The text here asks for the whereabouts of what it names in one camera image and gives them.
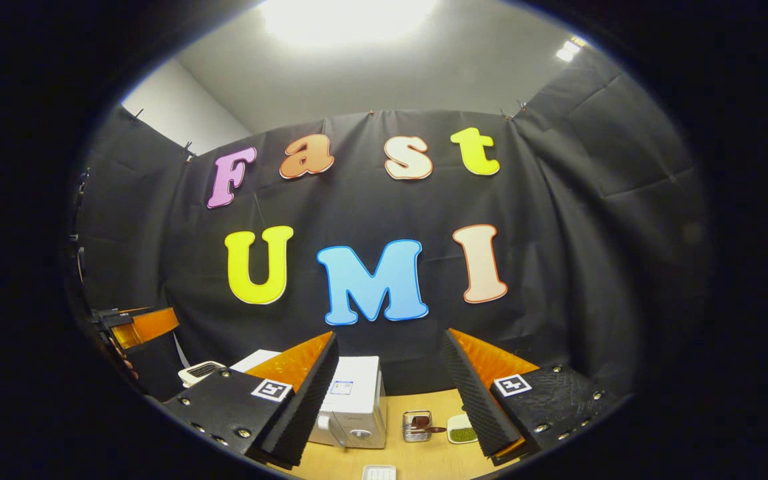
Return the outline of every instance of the table surface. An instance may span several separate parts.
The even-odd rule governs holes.
[[[393,465],[397,480],[462,480],[475,478],[500,468],[482,455],[478,441],[460,445],[450,443],[446,433],[432,434],[431,440],[406,443],[402,440],[402,414],[408,410],[430,410],[435,426],[446,426],[450,417],[460,415],[458,390],[429,394],[384,397],[387,402],[387,444],[384,449],[338,449],[308,441],[301,465],[284,470],[304,480],[361,480],[366,465]]]

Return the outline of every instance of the blue letter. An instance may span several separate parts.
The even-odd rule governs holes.
[[[384,247],[375,275],[349,247],[329,247],[316,255],[328,271],[331,311],[325,316],[329,325],[351,325],[357,314],[348,307],[348,295],[369,321],[375,321],[384,295],[390,292],[390,306],[384,310],[388,320],[418,319],[429,313],[420,300],[417,280],[417,256],[423,246],[417,240],[396,240]]]

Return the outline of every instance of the white wall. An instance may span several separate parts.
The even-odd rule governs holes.
[[[180,146],[200,155],[250,136],[232,116],[183,68],[171,59],[144,79],[123,101],[123,107]]]

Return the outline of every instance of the foam letter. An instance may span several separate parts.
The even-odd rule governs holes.
[[[227,279],[229,289],[244,303],[272,303],[286,290],[286,242],[292,237],[292,227],[272,227],[263,231],[269,244],[269,279],[254,285],[248,275],[250,246],[256,236],[252,231],[237,231],[225,238],[227,246]]]
[[[280,176],[284,179],[296,179],[305,173],[322,173],[333,165],[330,139],[320,133],[290,143],[286,155],[289,157],[280,166]]]
[[[239,188],[241,179],[245,176],[245,164],[239,162],[251,163],[255,158],[257,158],[257,150],[251,147],[235,154],[222,156],[215,161],[217,167],[215,185],[213,185],[213,196],[207,201],[207,207],[216,209],[216,207],[231,204],[233,194],[229,191],[229,184],[232,182],[235,188]]]
[[[384,168],[396,180],[424,179],[431,175],[433,165],[423,154],[429,146],[420,137],[393,137],[384,143],[384,153],[390,160]]]
[[[384,295],[390,292],[390,306],[384,310],[388,320],[418,319],[429,313],[429,307],[420,299],[417,280],[417,256],[423,246],[416,240],[396,240],[384,247],[375,275],[357,258],[349,247],[329,247],[320,251],[316,259],[328,271],[331,311],[325,316],[329,325],[351,325],[357,314],[348,305],[348,295],[360,307],[363,316],[375,321]]]
[[[493,258],[491,238],[496,234],[497,229],[493,225],[470,225],[452,234],[452,238],[464,248],[469,279],[469,288],[464,292],[467,303],[497,300],[509,291],[508,285],[499,280],[497,262]]]
[[[488,160],[485,156],[485,147],[492,147],[493,139],[479,134],[478,128],[465,128],[452,134],[449,139],[461,146],[461,160],[470,172],[476,175],[493,175],[499,172],[499,162]]]

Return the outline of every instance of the ceiling light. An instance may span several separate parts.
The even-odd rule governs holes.
[[[269,33],[301,46],[386,42],[423,23],[437,0],[268,0]]]
[[[569,51],[571,53],[579,52],[579,47],[578,46],[574,45],[571,42],[567,42],[567,41],[565,42],[565,44],[561,48],[564,48],[564,49],[566,49],[566,51]]]
[[[566,49],[561,49],[560,51],[555,52],[555,55],[558,58],[561,58],[561,60],[564,60],[564,61],[572,61],[573,60],[573,53],[571,53],[570,51],[566,51]]]

